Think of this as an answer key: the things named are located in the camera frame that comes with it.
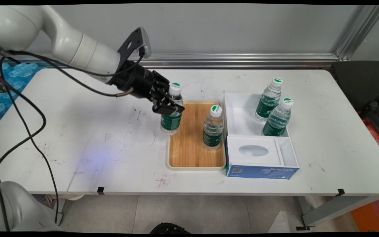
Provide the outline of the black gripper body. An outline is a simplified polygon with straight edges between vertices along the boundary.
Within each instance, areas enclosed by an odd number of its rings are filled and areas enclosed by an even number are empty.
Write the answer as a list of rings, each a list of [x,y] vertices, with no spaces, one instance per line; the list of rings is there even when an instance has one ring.
[[[150,71],[134,61],[125,61],[118,67],[117,72],[128,68],[131,69],[112,76],[107,84],[113,85],[124,92],[133,88],[132,96],[152,99],[152,92],[160,91],[160,81],[169,81],[158,72]]]

